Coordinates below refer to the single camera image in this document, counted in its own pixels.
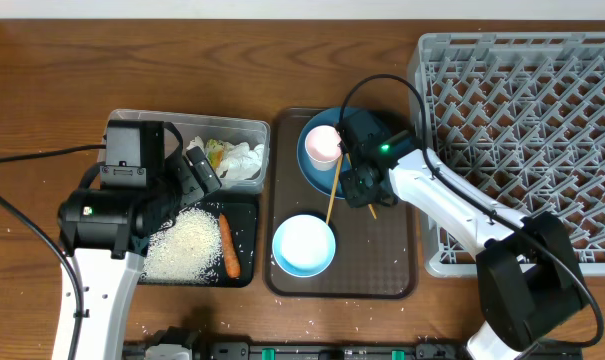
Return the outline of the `white tissue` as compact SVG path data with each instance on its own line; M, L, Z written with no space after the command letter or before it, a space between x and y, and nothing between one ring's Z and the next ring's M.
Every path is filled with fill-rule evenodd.
M195 138L193 138L187 146L186 150L189 151L193 148L199 148L200 150L204 150L205 145L201 137L196 136Z
M216 174L228 180L251 179L262 167L263 154L263 144L258 144L253 149L247 142L232 145L224 152Z

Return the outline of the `green yellow snack wrapper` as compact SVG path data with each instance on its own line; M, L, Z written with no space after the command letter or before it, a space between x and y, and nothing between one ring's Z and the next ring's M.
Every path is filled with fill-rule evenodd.
M206 142L204 152L214 170L219 168L228 149L229 144L221 140L209 139Z

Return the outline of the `wooden chopstick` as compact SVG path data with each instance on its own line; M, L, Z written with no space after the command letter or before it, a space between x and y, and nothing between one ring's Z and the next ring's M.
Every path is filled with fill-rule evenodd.
M372 204L368 204L368 209L369 209L371 215L373 216L373 218L377 220L378 216L377 216L375 208L373 207Z
M341 172L341 168L342 168L343 159L344 159L344 155L341 154L337 160L337 164L335 167L335 174L334 174L334 178L333 178L330 200L329 200L326 219L325 219L325 222L327 225L330 223L330 219L331 219L331 215L332 215L332 211L333 211L333 207L334 207L334 202L335 202L335 198L336 198L337 187L339 184L339 176L340 176L340 172Z

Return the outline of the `white rice pile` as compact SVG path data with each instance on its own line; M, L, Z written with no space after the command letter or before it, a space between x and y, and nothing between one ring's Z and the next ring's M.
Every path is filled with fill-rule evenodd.
M145 283L214 283L221 257L217 219L191 208L181 212L172 226L151 236L141 279Z

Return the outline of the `pink cup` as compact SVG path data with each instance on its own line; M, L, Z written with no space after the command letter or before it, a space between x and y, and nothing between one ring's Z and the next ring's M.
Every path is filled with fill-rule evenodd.
M319 171L333 168L342 155L341 138L333 126L320 125L306 135L304 146L311 165Z

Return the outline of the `orange carrot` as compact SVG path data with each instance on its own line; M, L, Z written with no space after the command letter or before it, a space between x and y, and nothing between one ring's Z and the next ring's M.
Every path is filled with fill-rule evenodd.
M227 275L230 278L239 278L241 266L235 251L230 225L224 214L219 216L219 231Z

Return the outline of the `light blue bowl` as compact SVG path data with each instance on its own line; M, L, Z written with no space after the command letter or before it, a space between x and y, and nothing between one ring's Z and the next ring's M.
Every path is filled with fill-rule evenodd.
M287 274L310 278L324 272L337 249L331 227L317 216L299 214L282 222L272 238L274 262Z

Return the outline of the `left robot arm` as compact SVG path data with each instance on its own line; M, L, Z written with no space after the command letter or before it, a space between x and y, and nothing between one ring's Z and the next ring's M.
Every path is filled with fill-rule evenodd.
M176 150L158 168L98 162L60 205L64 258L53 356L117 359L150 238L221 182L203 151Z

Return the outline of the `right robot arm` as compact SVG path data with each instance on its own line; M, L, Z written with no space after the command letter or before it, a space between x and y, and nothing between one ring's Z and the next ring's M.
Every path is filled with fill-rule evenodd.
M467 342L473 359L519 359L588 304L562 221L505 206L453 172L407 131L343 133L351 167L341 173L347 203L407 202L444 228L476 265L485 321Z

